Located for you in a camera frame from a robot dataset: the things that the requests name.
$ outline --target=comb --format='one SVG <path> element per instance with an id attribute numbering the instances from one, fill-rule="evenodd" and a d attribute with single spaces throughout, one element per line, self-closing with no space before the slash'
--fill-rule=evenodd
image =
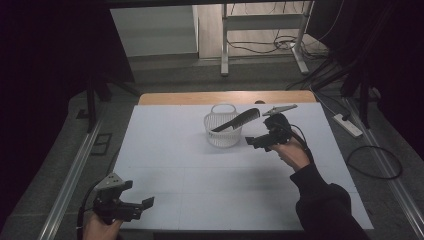
<path id="1" fill-rule="evenodd" d="M 249 110 L 246 110 L 242 113 L 240 113 L 239 115 L 237 115 L 237 117 L 233 118 L 231 121 L 226 122 L 224 124 L 222 124 L 221 126 L 211 130 L 212 132 L 221 132 L 222 130 L 228 128 L 228 127 L 233 127 L 233 129 L 236 129 L 238 127 L 243 126 L 244 124 L 255 120 L 256 118 L 259 118 L 261 115 L 261 113 L 259 112 L 259 109 L 257 108 L 251 108 Z"/>

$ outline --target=cable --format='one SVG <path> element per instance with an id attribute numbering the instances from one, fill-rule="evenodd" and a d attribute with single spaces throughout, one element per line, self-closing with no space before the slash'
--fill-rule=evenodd
<path id="1" fill-rule="evenodd" d="M 337 103 L 341 108 L 343 108 L 344 110 L 346 110 L 346 112 L 348 112 L 349 113 L 349 116 L 350 116 L 350 111 L 349 111 L 349 109 L 347 109 L 347 107 L 345 107 L 343 104 L 341 104 L 339 101 L 337 101 L 336 99 L 334 99 L 334 98 L 332 98 L 332 97 L 330 97 L 330 96 L 328 96 L 328 95 L 325 95 L 324 93 L 322 93 L 322 92 L 319 92 L 319 94 L 320 95 L 322 95 L 322 96 L 324 96 L 324 97 L 326 97 L 326 98 L 328 98 L 328 99 L 330 99 L 330 100 L 332 100 L 332 101 L 334 101 L 335 103 Z"/>
<path id="2" fill-rule="evenodd" d="M 277 41 L 276 42 L 276 40 L 277 39 L 280 39 L 280 38 L 292 38 L 292 39 L 291 40 L 283 40 L 283 41 Z M 293 37 L 293 36 L 278 36 L 278 33 L 277 33 L 277 36 L 275 37 L 274 42 L 272 42 L 272 43 L 264 43 L 264 42 L 230 42 L 228 40 L 227 40 L 227 43 L 231 47 L 233 47 L 233 48 L 244 49 L 244 50 L 247 50 L 247 51 L 250 51 L 250 52 L 254 52 L 254 53 L 259 53 L 259 54 L 266 54 L 266 53 L 275 52 L 277 50 L 288 50 L 288 49 L 290 49 L 291 47 L 289 47 L 287 45 L 287 43 L 294 42 L 295 39 L 296 39 L 296 37 Z M 238 44 L 238 43 L 239 44 L 240 43 L 250 43 L 250 44 L 262 44 L 262 45 L 274 45 L 275 48 L 273 50 L 270 50 L 270 51 L 260 52 L 260 51 L 256 51 L 256 50 L 253 50 L 253 49 L 250 49 L 250 48 L 240 47 L 240 46 L 234 46 L 233 45 L 233 44 Z M 281 45 L 286 44 L 287 47 L 286 48 L 281 48 L 281 45 L 278 45 L 278 44 L 281 44 Z"/>
<path id="3" fill-rule="evenodd" d="M 250 52 L 254 52 L 254 53 L 259 53 L 259 54 L 272 53 L 272 52 L 275 52 L 275 51 L 277 51 L 277 50 L 278 50 L 278 48 L 275 48 L 275 49 L 270 50 L 270 51 L 266 51 L 266 52 L 259 52 L 259 51 L 255 51 L 255 50 L 250 49 L 250 48 L 234 46 L 234 45 L 233 45 L 233 44 L 231 44 L 231 42 L 229 42 L 228 40 L 227 40 L 227 43 L 228 43 L 231 47 L 233 47 L 233 48 L 244 49 L 244 50 L 247 50 L 247 51 L 250 51 Z"/>
<path id="4" fill-rule="evenodd" d="M 294 124 L 290 124 L 290 126 L 295 127 L 297 130 L 299 130 L 300 134 L 302 134 L 303 141 L 305 141 L 305 144 L 308 144 L 306 142 L 306 137 L 305 137 L 305 134 L 303 134 L 302 129 L 300 129 L 300 127 L 298 127 L 298 126 L 296 126 Z"/>
<path id="5" fill-rule="evenodd" d="M 276 41 L 277 41 L 277 39 L 278 39 L 278 34 L 280 34 L 280 30 L 281 30 L 281 29 L 278 29 L 278 31 L 277 31 L 277 35 L 275 35 L 275 38 L 274 38 L 274 44 L 275 44 L 275 42 L 276 42 Z"/>
<path id="6" fill-rule="evenodd" d="M 90 186 L 88 191 L 85 193 L 84 199 L 81 202 L 81 206 L 78 210 L 78 217 L 77 217 L 77 238 L 78 240 L 82 240 L 83 234 L 84 234 L 84 212 L 86 211 L 85 205 L 87 204 L 87 199 L 90 196 L 90 193 L 93 191 L 94 187 L 96 187 L 97 184 L 99 184 L 101 181 L 96 181 L 93 185 Z"/>
<path id="7" fill-rule="evenodd" d="M 287 87 L 286 87 L 286 91 L 288 91 L 288 90 L 290 90 L 292 87 L 294 87 L 294 86 L 296 86 L 296 85 L 298 85 L 298 84 L 301 84 L 301 83 L 304 83 L 304 82 L 306 82 L 306 81 L 308 81 L 308 80 L 310 80 L 310 79 L 312 79 L 316 74 L 318 74 L 319 72 L 321 72 L 324 68 L 326 68 L 328 65 L 330 65 L 330 63 L 331 62 L 333 62 L 333 59 L 332 58 L 327 58 L 324 62 L 322 62 L 321 63 L 321 65 L 317 68 L 317 69 L 315 69 L 312 73 L 310 73 L 308 76 L 306 76 L 304 79 L 302 79 L 302 80 L 300 80 L 300 81 L 297 81 L 297 82 L 294 82 L 294 83 L 291 83 L 291 84 L 289 84 L 289 85 L 287 85 Z"/>
<path id="8" fill-rule="evenodd" d="M 308 156 L 308 158 L 309 158 L 309 161 L 311 162 L 311 163 L 314 163 L 315 162 L 315 160 L 314 160 L 314 156 L 312 155 L 312 152 L 311 152 L 311 149 L 309 149 L 309 147 L 308 147 L 308 144 L 306 144 L 306 139 L 305 140 L 303 140 L 296 132 L 294 132 L 293 130 L 291 130 L 291 129 L 287 129 L 286 127 L 284 127 L 283 125 L 281 125 L 281 124 L 279 124 L 279 123 L 275 123 L 274 122 L 274 124 L 276 125 L 276 126 L 279 126 L 281 129 L 283 129 L 284 131 L 286 131 L 286 132 L 288 132 L 288 133 L 290 133 L 290 135 L 294 138 L 294 139 L 296 139 L 299 143 L 300 143 L 300 145 L 302 145 L 302 147 L 303 147 L 303 151 L 306 153 L 306 156 Z M 303 135 L 303 132 L 302 132 L 302 130 L 300 130 L 300 128 L 299 127 L 297 127 L 297 126 L 295 126 L 297 129 L 299 129 L 299 131 L 301 132 L 301 134 Z"/>
<path id="9" fill-rule="evenodd" d="M 315 60 L 315 59 L 326 59 L 328 58 L 328 55 L 322 55 L 322 54 L 311 54 L 307 49 L 305 43 L 302 41 L 300 44 L 300 47 L 302 48 L 303 56 L 306 57 L 309 60 Z"/>
<path id="10" fill-rule="evenodd" d="M 234 3 L 233 4 L 233 8 L 231 8 L 231 13 L 230 13 L 230 15 L 233 15 L 233 11 L 234 11 L 234 7 L 236 6 L 236 4 Z"/>
<path id="11" fill-rule="evenodd" d="M 298 13 L 298 12 L 297 12 L 296 5 L 295 5 L 295 4 L 296 4 L 296 2 L 295 2 L 295 1 L 293 1 L 293 10 L 294 10 L 294 12 L 295 12 L 295 13 Z"/>
<path id="12" fill-rule="evenodd" d="M 318 100 L 320 101 L 320 103 L 325 107 L 325 108 L 327 108 L 332 114 L 334 114 L 334 116 L 336 116 L 337 115 L 337 113 L 336 112 L 334 112 L 333 110 L 331 110 L 331 108 L 329 108 L 328 106 L 327 106 L 327 104 L 325 104 L 324 103 L 324 101 L 322 101 L 321 100 L 321 98 L 312 90 L 312 88 L 311 88 L 311 85 L 309 85 L 309 89 L 311 90 L 311 92 L 315 95 L 315 97 L 316 98 L 318 98 Z"/>
<path id="13" fill-rule="evenodd" d="M 340 13 L 342 12 L 342 8 L 343 8 L 343 5 L 344 5 L 344 1 L 345 0 L 342 0 L 342 3 L 340 4 L 340 8 L 339 8 L 339 12 L 337 13 L 337 16 L 336 16 L 336 19 L 334 19 L 334 22 L 333 22 L 333 25 L 331 26 L 331 28 L 330 29 L 328 29 L 328 31 L 327 31 L 327 33 L 325 33 L 323 36 L 321 36 L 319 39 L 316 39 L 316 41 L 314 41 L 314 42 L 312 42 L 312 43 L 310 43 L 310 44 L 308 44 L 308 46 L 309 45 L 311 45 L 311 44 L 313 44 L 313 43 L 315 43 L 315 42 L 318 42 L 318 41 L 321 41 L 323 38 L 325 38 L 332 30 L 333 30 L 333 28 L 334 28 L 334 26 L 336 25 L 336 23 L 337 23 L 337 20 L 339 19 L 339 16 L 340 16 Z"/>
<path id="14" fill-rule="evenodd" d="M 337 67 L 337 64 L 334 64 L 334 65 L 333 65 L 333 67 L 332 67 L 332 68 L 330 68 L 329 70 L 327 70 L 325 73 L 322 73 L 321 75 L 318 75 L 318 76 L 316 76 L 316 77 L 314 77 L 314 78 L 310 79 L 311 83 L 309 84 L 309 86 L 311 86 L 311 85 L 312 85 L 312 81 L 316 81 L 317 79 L 319 79 L 319 78 L 321 78 L 321 77 L 323 77 L 323 76 L 325 76 L 325 75 L 329 74 L 329 73 L 330 73 L 331 71 L 333 71 L 336 67 Z M 299 89 L 300 89 L 300 90 L 305 89 L 305 86 L 306 86 L 306 83 L 307 83 L 307 82 L 308 82 L 308 81 L 305 81 Z"/>
<path id="15" fill-rule="evenodd" d="M 390 156 L 392 156 L 392 157 L 393 157 L 393 159 L 395 159 L 395 160 L 396 160 L 396 163 L 398 164 L 398 167 L 399 167 L 399 171 L 398 171 L 398 173 L 397 173 L 396 175 L 394 175 L 394 176 L 391 176 L 391 177 L 381 177 L 381 176 L 377 176 L 377 175 L 373 175 L 373 174 L 370 174 L 370 173 L 364 172 L 364 171 L 360 170 L 359 168 L 357 168 L 357 167 L 353 166 L 353 165 L 350 163 L 350 160 L 351 160 L 351 158 L 352 158 L 352 155 L 353 155 L 355 152 L 357 152 L 357 151 L 359 151 L 359 150 L 361 150 L 361 149 L 364 149 L 364 148 L 374 148 L 374 149 L 379 149 L 379 150 L 381 150 L 381 151 L 384 151 L 384 152 L 388 153 Z M 401 161 L 399 160 L 399 158 L 397 158 L 397 157 L 396 157 L 396 156 L 395 156 L 392 152 L 390 152 L 389 150 L 387 150 L 387 149 L 385 149 L 385 148 L 378 147 L 378 146 L 372 146 L 372 145 L 365 145 L 365 146 L 358 147 L 358 148 L 354 149 L 354 150 L 353 150 L 353 151 L 349 154 L 349 156 L 346 158 L 346 165 L 347 165 L 347 166 L 349 166 L 349 167 L 351 167 L 352 169 L 356 170 L 357 172 L 359 172 L 359 173 L 361 173 L 361 174 L 363 174 L 363 175 L 367 176 L 367 177 L 375 178 L 375 179 L 382 179 L 382 180 L 393 180 L 393 179 L 396 179 L 396 178 L 400 177 L 400 176 L 402 175 L 402 173 L 403 173 L 403 166 L 402 166 L 402 163 L 401 163 Z"/>

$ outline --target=white tabletop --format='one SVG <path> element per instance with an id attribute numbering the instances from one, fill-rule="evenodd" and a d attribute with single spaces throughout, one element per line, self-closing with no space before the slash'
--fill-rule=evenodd
<path id="1" fill-rule="evenodd" d="M 239 113 L 256 107 L 236 105 Z M 344 187 L 352 199 L 352 213 L 364 229 L 372 224 L 344 163 L 319 103 L 297 103 L 285 112 L 302 129 L 315 163 L 328 183 Z M 208 143 L 203 125 L 212 105 L 136 106 L 114 172 L 133 180 L 121 200 L 155 204 L 141 220 L 122 228 L 149 230 L 301 230 L 295 212 L 297 187 L 293 170 L 275 152 L 247 145 L 244 137 L 267 133 L 265 117 L 242 130 L 235 146 L 220 149 Z"/>

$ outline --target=metal basket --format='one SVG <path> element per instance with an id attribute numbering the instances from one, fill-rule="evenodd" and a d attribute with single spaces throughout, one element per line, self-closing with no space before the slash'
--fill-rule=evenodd
<path id="1" fill-rule="evenodd" d="M 234 111 L 221 112 L 221 113 L 217 113 L 214 111 L 215 107 L 223 106 L 223 105 L 231 106 L 234 109 Z M 237 115 L 239 115 L 239 113 L 237 113 L 236 107 L 232 104 L 228 104 L 228 103 L 216 104 L 212 107 L 211 112 L 208 115 L 206 115 L 204 118 L 205 130 L 206 130 L 207 138 L 210 144 L 219 148 L 229 148 L 237 144 L 238 141 L 240 141 L 242 127 L 239 127 L 236 129 L 229 127 L 227 129 L 224 129 L 221 132 L 211 131 L 212 129 L 218 126 L 221 126 L 222 124 L 232 120 Z"/>

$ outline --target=hand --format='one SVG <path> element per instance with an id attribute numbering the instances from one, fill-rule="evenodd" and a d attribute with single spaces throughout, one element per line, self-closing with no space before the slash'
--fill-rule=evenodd
<path id="1" fill-rule="evenodd" d="M 116 240 L 122 222 L 115 220 L 111 225 L 107 225 L 93 213 L 85 226 L 83 240 Z"/>
<path id="2" fill-rule="evenodd" d="M 272 145 L 269 149 L 276 151 L 280 159 L 292 167 L 295 172 L 310 164 L 302 145 L 293 137 L 286 144 Z"/>

